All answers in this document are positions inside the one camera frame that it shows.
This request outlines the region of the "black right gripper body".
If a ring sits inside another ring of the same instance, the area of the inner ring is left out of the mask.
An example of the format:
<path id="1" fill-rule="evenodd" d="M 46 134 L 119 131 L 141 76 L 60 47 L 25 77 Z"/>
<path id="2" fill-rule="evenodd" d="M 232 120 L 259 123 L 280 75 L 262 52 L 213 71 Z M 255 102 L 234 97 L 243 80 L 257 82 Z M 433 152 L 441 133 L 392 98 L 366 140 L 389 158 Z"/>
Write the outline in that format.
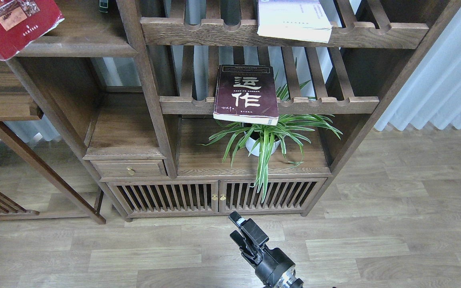
<path id="1" fill-rule="evenodd" d="M 269 237 L 252 219 L 243 218 L 238 232 L 247 243 L 247 251 L 241 255 L 264 286 L 297 286 L 295 263 L 280 248 L 268 248 Z"/>

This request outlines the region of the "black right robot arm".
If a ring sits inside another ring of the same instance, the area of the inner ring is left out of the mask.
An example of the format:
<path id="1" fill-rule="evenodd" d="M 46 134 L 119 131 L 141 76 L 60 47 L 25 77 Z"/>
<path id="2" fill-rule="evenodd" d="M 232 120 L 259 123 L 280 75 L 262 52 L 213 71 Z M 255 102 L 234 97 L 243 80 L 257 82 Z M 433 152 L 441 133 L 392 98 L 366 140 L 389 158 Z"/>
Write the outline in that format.
<path id="1" fill-rule="evenodd" d="M 251 218 L 246 220 L 236 211 L 228 217 L 239 228 L 230 237 L 266 288 L 303 286 L 302 279 L 296 277 L 295 263 L 280 248 L 268 248 L 269 237 Z"/>

